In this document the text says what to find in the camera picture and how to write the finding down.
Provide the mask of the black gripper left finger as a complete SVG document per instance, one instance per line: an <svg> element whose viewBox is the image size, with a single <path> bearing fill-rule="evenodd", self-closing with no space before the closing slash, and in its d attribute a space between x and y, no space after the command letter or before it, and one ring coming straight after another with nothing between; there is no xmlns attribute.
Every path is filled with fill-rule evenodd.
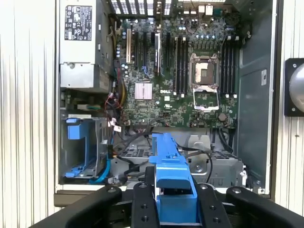
<svg viewBox="0 0 304 228"><path fill-rule="evenodd" d="M34 224L35 228L158 228L154 167L132 189L105 186Z"/></svg>

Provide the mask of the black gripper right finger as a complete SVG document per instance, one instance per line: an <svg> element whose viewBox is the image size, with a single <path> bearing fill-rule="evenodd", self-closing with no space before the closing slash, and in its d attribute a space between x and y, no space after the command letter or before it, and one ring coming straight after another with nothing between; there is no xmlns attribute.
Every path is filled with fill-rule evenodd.
<svg viewBox="0 0 304 228"><path fill-rule="evenodd" d="M242 187L230 187L221 201L208 184L194 186L204 228L302 228L303 216Z"/></svg>

